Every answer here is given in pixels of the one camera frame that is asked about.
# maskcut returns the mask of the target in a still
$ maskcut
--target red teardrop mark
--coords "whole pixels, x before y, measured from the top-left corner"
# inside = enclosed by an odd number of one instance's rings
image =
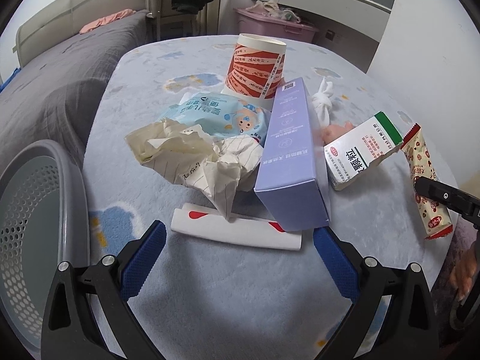
[[[282,229],[282,226],[280,226],[277,222],[269,222],[269,224],[272,225],[280,233],[285,233],[285,230]]]
[[[205,214],[205,212],[198,212],[198,211],[190,211],[188,213],[188,216],[190,217],[190,219],[198,219],[205,215],[208,215],[208,214]]]

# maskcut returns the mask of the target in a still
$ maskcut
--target bed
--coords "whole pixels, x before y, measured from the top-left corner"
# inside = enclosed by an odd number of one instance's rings
[[[0,174],[21,149],[41,139],[60,143],[82,165],[118,61],[151,41],[145,6],[145,0],[56,0],[18,29],[22,70],[0,93]],[[90,21],[127,8],[137,12],[78,34]]]

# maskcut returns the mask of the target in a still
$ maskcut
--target white and green medicine box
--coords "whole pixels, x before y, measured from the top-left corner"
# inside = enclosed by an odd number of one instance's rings
[[[383,113],[325,145],[328,176],[337,191],[349,185],[360,173],[377,166],[397,152],[402,136]]]

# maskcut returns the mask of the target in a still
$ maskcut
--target purple box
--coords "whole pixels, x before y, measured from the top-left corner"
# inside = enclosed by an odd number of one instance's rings
[[[329,224],[323,142],[302,78],[277,88],[254,190],[285,231]]]

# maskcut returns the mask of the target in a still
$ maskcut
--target blue gripper pad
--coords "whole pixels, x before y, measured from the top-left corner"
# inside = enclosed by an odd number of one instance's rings
[[[313,244],[340,294],[355,303],[360,295],[358,272],[325,227],[313,231]]]
[[[122,271],[120,295],[123,300],[138,295],[166,241],[167,230],[159,222]]]

